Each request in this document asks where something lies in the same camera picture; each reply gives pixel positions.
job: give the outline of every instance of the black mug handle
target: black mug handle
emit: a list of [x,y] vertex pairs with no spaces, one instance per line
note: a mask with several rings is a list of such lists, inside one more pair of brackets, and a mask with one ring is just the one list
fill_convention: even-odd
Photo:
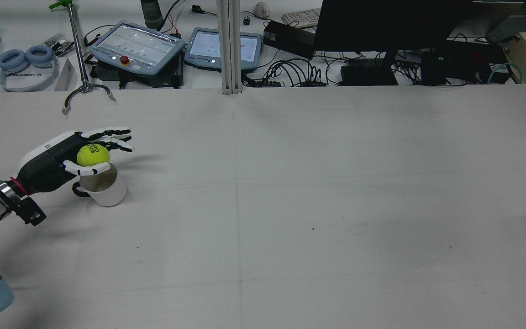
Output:
[[81,198],[90,198],[90,194],[88,194],[87,192],[83,192],[81,190],[79,190],[79,187],[80,187],[80,181],[76,181],[74,184],[73,184],[73,193],[75,196],[79,196]]

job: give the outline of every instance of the blue headphones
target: blue headphones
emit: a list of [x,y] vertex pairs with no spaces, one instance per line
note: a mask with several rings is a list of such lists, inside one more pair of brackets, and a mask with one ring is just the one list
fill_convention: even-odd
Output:
[[[29,87],[11,88],[5,84],[9,75],[27,69],[30,64],[42,69],[52,69],[52,74],[44,81]],[[0,69],[0,86],[6,91],[42,91],[50,87],[58,77],[58,63],[54,51],[52,48],[41,44],[30,47],[25,53],[19,49],[4,52],[0,56]]]

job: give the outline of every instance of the yellow tennis ball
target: yellow tennis ball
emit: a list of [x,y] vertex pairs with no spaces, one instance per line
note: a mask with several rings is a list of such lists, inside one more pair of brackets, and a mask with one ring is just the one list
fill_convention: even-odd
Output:
[[94,166],[102,162],[109,162],[109,150],[99,144],[82,146],[77,154],[77,163],[83,167]]

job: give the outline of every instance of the white tabletop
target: white tabletop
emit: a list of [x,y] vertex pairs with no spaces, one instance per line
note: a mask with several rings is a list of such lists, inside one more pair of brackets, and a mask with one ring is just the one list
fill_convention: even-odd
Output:
[[0,180],[129,125],[115,208],[0,225],[0,328],[526,328],[526,84],[0,94]]

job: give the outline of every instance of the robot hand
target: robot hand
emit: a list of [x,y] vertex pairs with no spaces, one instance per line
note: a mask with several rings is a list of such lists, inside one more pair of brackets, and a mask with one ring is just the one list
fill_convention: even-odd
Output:
[[127,144],[131,139],[128,127],[103,127],[81,133],[69,131],[38,146],[21,160],[21,169],[12,179],[23,194],[51,192],[78,175],[96,175],[109,170],[107,162],[90,167],[76,164],[77,154],[82,146],[96,143],[107,150],[133,152]]

